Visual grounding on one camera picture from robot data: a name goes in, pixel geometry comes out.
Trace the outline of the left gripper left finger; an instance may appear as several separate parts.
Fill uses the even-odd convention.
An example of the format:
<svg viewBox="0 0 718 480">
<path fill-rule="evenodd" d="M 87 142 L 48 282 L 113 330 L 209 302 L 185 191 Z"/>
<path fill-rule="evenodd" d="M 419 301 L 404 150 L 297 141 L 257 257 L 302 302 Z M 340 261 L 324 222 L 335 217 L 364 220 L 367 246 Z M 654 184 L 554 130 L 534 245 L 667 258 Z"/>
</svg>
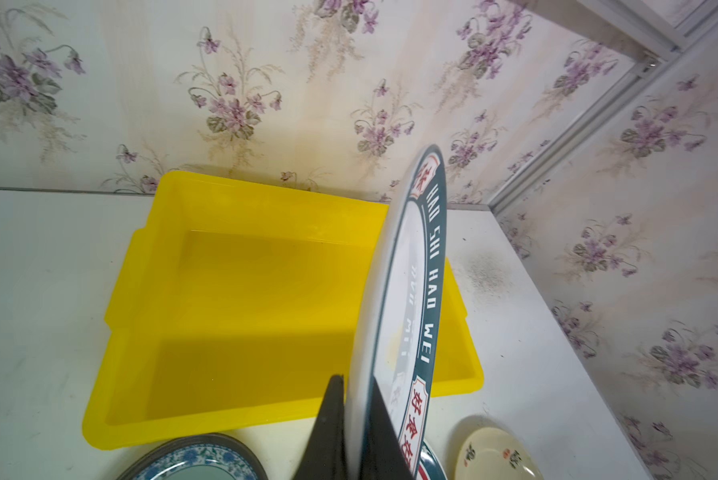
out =
<svg viewBox="0 0 718 480">
<path fill-rule="evenodd" d="M 344 378 L 333 375 L 294 480 L 347 479 L 344 446 Z"/>
</svg>

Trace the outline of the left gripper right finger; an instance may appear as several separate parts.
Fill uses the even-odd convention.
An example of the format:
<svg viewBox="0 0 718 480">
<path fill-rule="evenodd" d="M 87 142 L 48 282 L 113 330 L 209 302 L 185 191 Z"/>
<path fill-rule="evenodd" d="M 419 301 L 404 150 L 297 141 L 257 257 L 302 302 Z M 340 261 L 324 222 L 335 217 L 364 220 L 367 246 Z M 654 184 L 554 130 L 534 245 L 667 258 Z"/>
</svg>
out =
<svg viewBox="0 0 718 480">
<path fill-rule="evenodd" d="M 376 381 L 373 381 L 360 478 L 413 480 Z"/>
</svg>

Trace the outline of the cream floral plate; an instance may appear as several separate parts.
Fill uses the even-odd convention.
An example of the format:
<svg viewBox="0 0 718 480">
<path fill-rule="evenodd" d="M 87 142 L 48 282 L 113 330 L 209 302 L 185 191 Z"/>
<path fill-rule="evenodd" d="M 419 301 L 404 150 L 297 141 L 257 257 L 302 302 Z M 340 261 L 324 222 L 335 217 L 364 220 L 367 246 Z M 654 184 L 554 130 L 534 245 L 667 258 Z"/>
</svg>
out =
<svg viewBox="0 0 718 480">
<path fill-rule="evenodd" d="M 544 476 L 524 445 L 497 427 L 474 431 L 463 443 L 455 479 L 540 479 Z"/>
</svg>

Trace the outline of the white plate teal lettered rim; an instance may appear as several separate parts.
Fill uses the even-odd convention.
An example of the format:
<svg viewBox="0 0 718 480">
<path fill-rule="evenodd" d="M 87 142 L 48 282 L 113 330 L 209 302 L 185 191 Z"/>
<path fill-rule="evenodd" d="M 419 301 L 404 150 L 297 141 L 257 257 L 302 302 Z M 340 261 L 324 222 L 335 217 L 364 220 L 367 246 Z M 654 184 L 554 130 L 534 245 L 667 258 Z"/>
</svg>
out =
<svg viewBox="0 0 718 480">
<path fill-rule="evenodd" d="M 416 475 L 432 396 L 447 239 L 440 148 L 410 164 L 391 201 L 364 288 L 345 406 L 347 475 L 360 478 L 376 381 L 403 457 Z"/>
</svg>

